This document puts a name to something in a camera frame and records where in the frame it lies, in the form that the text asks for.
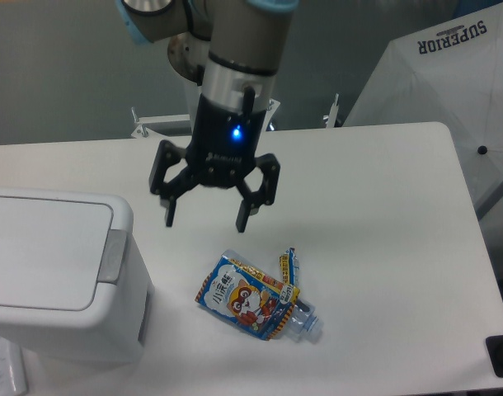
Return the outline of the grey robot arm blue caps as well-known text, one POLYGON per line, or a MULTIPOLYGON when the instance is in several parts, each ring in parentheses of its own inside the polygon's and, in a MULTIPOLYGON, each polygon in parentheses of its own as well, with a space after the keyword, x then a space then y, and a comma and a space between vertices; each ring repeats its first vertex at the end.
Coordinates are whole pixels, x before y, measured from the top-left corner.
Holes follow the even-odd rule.
POLYGON ((256 148, 270 104, 295 1, 119 1, 134 41, 168 40, 174 69, 199 90, 188 146, 164 140, 149 189, 172 224, 177 200, 196 186, 236 188, 236 226, 271 205, 280 164, 256 148))

